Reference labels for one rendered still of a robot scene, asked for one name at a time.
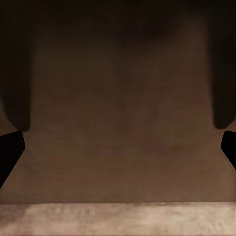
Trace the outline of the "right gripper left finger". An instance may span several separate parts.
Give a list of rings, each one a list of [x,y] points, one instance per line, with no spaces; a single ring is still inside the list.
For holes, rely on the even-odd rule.
[[[25,150],[21,131],[0,136],[0,189]]]

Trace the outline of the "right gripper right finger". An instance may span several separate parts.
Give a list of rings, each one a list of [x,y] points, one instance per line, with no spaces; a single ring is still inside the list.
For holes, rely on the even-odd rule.
[[[236,133],[232,131],[225,131],[222,142],[221,149],[227,156],[233,167],[236,169]]]

